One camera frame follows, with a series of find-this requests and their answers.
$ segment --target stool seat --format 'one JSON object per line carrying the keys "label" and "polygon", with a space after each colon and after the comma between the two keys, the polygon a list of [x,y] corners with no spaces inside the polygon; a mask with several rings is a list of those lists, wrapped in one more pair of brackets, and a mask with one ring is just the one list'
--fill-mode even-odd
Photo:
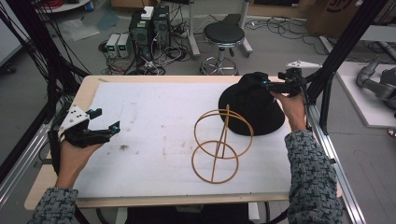
{"label": "stool seat", "polygon": [[221,48],[232,48],[242,43],[245,32],[229,23],[214,22],[205,27],[204,38]]}

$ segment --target black hat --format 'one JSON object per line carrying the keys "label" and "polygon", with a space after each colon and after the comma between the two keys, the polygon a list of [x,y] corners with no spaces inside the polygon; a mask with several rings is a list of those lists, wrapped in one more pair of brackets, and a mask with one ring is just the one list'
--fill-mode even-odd
{"label": "black hat", "polygon": [[[268,75],[255,72],[245,74],[238,83],[227,88],[219,98],[219,109],[230,110],[241,115],[252,126],[254,135],[276,131],[285,122],[285,114],[274,96],[262,86]],[[234,133],[250,135],[248,126],[239,119],[229,119],[228,127]]]}

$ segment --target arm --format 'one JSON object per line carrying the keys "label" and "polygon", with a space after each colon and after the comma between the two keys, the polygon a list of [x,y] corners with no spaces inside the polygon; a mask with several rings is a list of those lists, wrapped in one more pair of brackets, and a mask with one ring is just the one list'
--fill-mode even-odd
{"label": "arm", "polygon": [[289,223],[341,223],[335,171],[305,128],[303,97],[271,93],[282,103],[291,127],[285,137],[291,171]]}
{"label": "arm", "polygon": [[78,191],[73,186],[91,154],[101,145],[74,147],[67,141],[61,146],[61,168],[54,188],[44,193],[29,224],[72,223]]}

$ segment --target sleeve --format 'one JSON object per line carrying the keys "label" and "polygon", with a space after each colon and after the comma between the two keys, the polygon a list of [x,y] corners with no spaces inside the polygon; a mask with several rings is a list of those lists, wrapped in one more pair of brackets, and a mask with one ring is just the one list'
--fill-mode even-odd
{"label": "sleeve", "polygon": [[47,189],[28,223],[72,223],[77,195],[76,189]]}
{"label": "sleeve", "polygon": [[313,134],[293,132],[285,142],[291,171],[289,223],[342,223],[336,173]]}

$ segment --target logo on cardboard box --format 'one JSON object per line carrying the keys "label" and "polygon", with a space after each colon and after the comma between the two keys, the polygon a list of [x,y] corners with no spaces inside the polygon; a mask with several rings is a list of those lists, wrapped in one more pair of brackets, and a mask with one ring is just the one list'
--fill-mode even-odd
{"label": "logo on cardboard box", "polygon": [[332,0],[327,5],[326,11],[337,13],[345,10],[352,3],[353,0]]}

